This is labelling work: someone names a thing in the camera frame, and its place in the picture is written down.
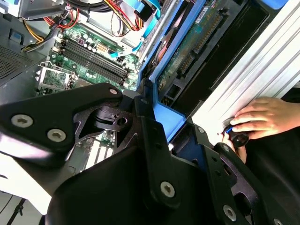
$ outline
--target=blue plastic part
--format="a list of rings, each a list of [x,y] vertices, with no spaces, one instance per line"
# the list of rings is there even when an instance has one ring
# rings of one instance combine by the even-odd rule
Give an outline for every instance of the blue plastic part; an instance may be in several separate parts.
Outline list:
[[[126,4],[128,4],[131,8],[138,11],[139,13],[142,11],[142,9],[145,7],[145,5],[138,0],[123,0]]]
[[[226,133],[228,134],[233,128],[230,128],[226,131]]]
[[[170,47],[166,51],[164,57],[158,64],[158,66],[155,68],[153,71],[152,75],[150,76],[150,80],[153,82],[153,110],[155,114],[155,119],[156,121],[160,122],[165,130],[165,136],[167,138],[167,141],[169,142],[173,136],[177,133],[177,131],[182,127],[184,124],[186,118],[183,114],[173,110],[172,108],[162,104],[158,100],[158,88],[157,88],[157,79],[159,75],[162,74],[164,68],[174,55],[176,49],[182,42],[183,38],[186,36],[187,32],[191,28],[191,26],[194,24],[194,21],[196,20],[197,16],[199,15],[204,3],[206,0],[198,0],[195,5],[193,6],[192,10],[190,11],[188,15],[188,19],[186,19],[179,29],[178,33],[176,34],[174,40],[172,41]],[[172,24],[172,21],[174,17],[176,16],[176,13],[180,9],[180,6],[182,5],[183,0],[178,4],[172,19],[170,20],[168,26],[166,26],[163,34],[166,34],[168,28]],[[160,43],[156,43],[154,48],[152,49],[151,53],[147,57],[147,61],[144,63],[140,73],[139,73],[139,80],[138,82],[140,83],[141,77],[142,77],[142,72],[146,65],[149,63],[149,60],[151,59],[152,55],[155,53],[155,50],[158,48]]]
[[[136,0],[124,0],[124,2],[126,2],[127,4],[132,4],[133,6],[137,7],[137,3],[134,3]],[[147,29],[145,30],[144,34],[142,35],[142,38],[145,39],[152,31],[152,29],[155,27],[155,24],[158,22],[158,20],[160,19],[160,4],[158,2],[158,0],[148,0],[152,5],[155,6],[155,8],[157,9],[156,10],[156,13],[155,15],[153,16],[151,22],[149,23]],[[115,53],[112,53],[110,54],[110,56],[112,58],[117,58],[119,56],[123,56],[123,55],[129,55],[130,53],[134,53],[135,51],[137,51],[143,44],[143,40],[141,40],[141,42],[135,47],[132,49],[131,52],[129,51],[123,51],[123,52],[115,52]]]
[[[280,9],[282,8],[288,0],[262,0],[267,6],[271,7],[272,9]]]
[[[17,5],[19,3],[19,0],[4,0],[10,4],[13,4],[13,5]]]

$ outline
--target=black knob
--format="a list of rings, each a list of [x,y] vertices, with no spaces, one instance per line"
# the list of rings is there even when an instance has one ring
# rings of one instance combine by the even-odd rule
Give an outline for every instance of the black knob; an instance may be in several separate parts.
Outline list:
[[[230,140],[235,148],[242,147],[249,141],[247,132],[233,132],[233,126],[229,125],[224,129],[224,133],[229,134]]]

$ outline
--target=motherboard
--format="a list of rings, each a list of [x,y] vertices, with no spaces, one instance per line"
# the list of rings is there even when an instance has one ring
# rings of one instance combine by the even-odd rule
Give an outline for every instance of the motherboard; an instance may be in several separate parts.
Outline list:
[[[39,78],[38,95],[96,83],[110,83],[121,91],[136,90],[137,58],[133,54],[110,57],[119,51],[123,51],[122,47],[80,25],[64,30],[56,38],[49,55],[50,63],[42,67],[45,71]]]

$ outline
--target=silver screw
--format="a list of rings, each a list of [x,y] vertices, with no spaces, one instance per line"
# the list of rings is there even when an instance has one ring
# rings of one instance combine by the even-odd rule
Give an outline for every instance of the silver screw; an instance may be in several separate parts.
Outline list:
[[[11,118],[12,124],[16,127],[27,128],[33,124],[33,119],[30,116],[19,114]]]
[[[204,134],[205,131],[202,129],[202,127],[198,127],[198,130],[200,131],[200,133]]]
[[[229,205],[224,205],[223,206],[223,211],[225,215],[233,222],[236,221],[236,214],[233,211],[233,209]]]
[[[167,196],[169,198],[173,198],[175,196],[175,189],[174,189],[173,185],[167,181],[161,182],[160,190],[165,196]]]
[[[59,129],[51,129],[47,133],[47,137],[53,142],[62,142],[66,139],[66,133]]]
[[[115,89],[112,89],[112,88],[110,88],[109,91],[114,95],[116,95],[118,93]]]
[[[145,99],[141,99],[141,102],[144,102],[145,104],[148,104],[148,102]]]
[[[229,152],[229,148],[226,146],[226,145],[223,145],[225,151],[228,151]]]
[[[280,220],[278,220],[278,219],[274,219],[274,223],[275,223],[275,225],[283,225],[281,222],[280,222]]]

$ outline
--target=finger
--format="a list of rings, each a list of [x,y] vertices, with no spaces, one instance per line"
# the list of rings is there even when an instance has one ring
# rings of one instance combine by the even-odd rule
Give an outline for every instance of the finger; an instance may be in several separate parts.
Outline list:
[[[236,118],[242,114],[249,113],[249,112],[262,112],[266,110],[267,110],[266,104],[252,103],[250,105],[247,105],[245,108],[239,110],[234,117]]]
[[[223,138],[222,142],[227,144],[235,152],[233,143],[230,141],[229,134],[224,134],[224,138]]]
[[[273,135],[271,131],[256,131],[249,133],[249,139],[259,139],[270,135]]]
[[[257,98],[252,100],[248,105],[252,105],[252,104],[267,104],[270,102],[270,99],[272,99],[271,97],[261,97],[261,98]]]
[[[230,121],[231,125],[236,125],[239,123],[247,123],[250,121],[266,121],[264,112],[247,112],[235,117]]]
[[[246,163],[247,152],[245,146],[238,148],[238,155],[240,159],[243,161],[243,163]]]
[[[229,134],[225,133],[225,134],[224,134],[224,139],[226,139],[226,140],[228,140],[228,141],[229,141],[229,140],[230,140],[230,136],[229,136]]]
[[[271,128],[266,121],[252,121],[237,125],[232,128],[233,132],[247,132],[247,131],[268,131]]]

